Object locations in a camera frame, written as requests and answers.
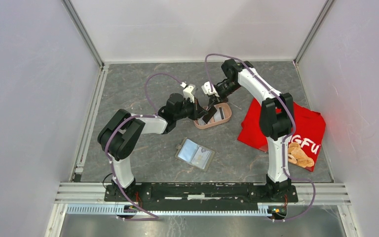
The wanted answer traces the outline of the grey credit card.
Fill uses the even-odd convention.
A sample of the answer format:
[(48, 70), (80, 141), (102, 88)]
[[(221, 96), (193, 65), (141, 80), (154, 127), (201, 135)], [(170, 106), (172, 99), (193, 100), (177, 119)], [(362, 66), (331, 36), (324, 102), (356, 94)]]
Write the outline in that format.
[(219, 122), (226, 119), (227, 115), (225, 109), (223, 107), (218, 107), (216, 113), (214, 114), (214, 120)]
[(198, 119), (197, 122), (200, 126), (206, 126), (207, 125), (207, 123), (203, 120), (203, 118)]

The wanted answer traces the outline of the pink oval tray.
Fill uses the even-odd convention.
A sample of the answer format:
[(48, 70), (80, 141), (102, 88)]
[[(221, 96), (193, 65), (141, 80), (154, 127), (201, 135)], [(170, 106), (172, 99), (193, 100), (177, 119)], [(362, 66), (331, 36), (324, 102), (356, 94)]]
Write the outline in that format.
[(208, 123), (205, 123), (201, 118), (193, 122), (196, 128), (201, 130), (208, 129), (213, 126), (226, 123), (230, 120), (232, 116), (232, 111), (227, 103), (220, 103), (215, 105), (214, 107), (217, 109), (217, 111), (215, 112), (213, 117), (208, 121)]

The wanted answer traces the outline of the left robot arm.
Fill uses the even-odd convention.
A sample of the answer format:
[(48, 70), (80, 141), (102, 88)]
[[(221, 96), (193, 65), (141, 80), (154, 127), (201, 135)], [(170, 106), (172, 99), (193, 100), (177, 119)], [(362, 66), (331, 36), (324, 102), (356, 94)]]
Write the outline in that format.
[(166, 104), (155, 115), (137, 115), (125, 109), (118, 110), (100, 131), (97, 141), (109, 159), (116, 194), (123, 201), (135, 196), (135, 177), (130, 155), (143, 134), (167, 134), (181, 119), (197, 120), (207, 114), (197, 99), (185, 99), (179, 93), (169, 96)]

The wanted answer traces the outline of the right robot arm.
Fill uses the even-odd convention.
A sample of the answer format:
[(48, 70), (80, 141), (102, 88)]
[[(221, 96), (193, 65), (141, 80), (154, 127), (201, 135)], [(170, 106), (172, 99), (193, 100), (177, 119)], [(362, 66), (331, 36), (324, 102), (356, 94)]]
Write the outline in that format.
[(265, 195), (271, 201), (279, 201), (291, 187), (287, 165), (288, 143), (296, 130), (293, 97), (274, 89), (248, 61), (230, 58), (222, 64), (222, 71), (226, 78), (221, 83), (208, 81), (202, 86), (209, 97), (208, 108), (225, 101), (241, 87), (260, 103), (259, 127), (266, 137), (269, 155)]

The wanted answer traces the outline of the grey card holder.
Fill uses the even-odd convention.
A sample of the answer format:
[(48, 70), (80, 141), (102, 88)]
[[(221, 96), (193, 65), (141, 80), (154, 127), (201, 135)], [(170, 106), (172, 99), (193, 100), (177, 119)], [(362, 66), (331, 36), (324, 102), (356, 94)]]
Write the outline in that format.
[(176, 146), (175, 158), (206, 171), (215, 155), (215, 151), (185, 138)]

